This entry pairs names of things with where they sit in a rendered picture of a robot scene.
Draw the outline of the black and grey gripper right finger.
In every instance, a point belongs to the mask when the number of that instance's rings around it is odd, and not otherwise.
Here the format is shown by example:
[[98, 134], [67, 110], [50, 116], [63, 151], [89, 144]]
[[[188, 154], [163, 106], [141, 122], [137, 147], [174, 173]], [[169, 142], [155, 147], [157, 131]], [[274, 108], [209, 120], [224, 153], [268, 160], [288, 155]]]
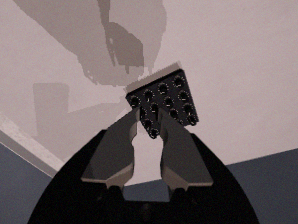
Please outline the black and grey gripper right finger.
[[229, 224], [260, 224], [245, 192], [223, 162], [160, 106], [155, 111], [163, 140], [160, 174], [168, 185], [169, 201], [176, 188], [184, 188], [188, 203], [215, 212]]

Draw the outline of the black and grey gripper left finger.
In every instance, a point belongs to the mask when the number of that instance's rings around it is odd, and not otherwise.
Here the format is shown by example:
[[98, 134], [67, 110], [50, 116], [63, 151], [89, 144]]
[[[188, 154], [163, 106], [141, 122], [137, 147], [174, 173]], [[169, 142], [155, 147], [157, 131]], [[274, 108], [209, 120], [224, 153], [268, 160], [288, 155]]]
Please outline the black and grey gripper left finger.
[[108, 188], [134, 174], [134, 147], [142, 106], [102, 129], [57, 172], [38, 200], [27, 224], [57, 224], [76, 209], [106, 200]]

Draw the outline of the black knob box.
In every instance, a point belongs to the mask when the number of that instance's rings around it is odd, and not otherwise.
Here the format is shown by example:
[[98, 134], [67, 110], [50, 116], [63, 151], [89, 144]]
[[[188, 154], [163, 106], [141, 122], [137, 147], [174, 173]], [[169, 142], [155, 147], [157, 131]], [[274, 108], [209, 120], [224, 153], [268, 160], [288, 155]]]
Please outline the black knob box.
[[160, 131], [160, 124], [156, 121], [157, 106], [183, 127], [195, 126], [199, 122], [185, 72], [182, 69], [127, 93], [125, 98], [132, 109], [138, 105], [142, 106], [140, 122], [152, 139], [156, 139]]

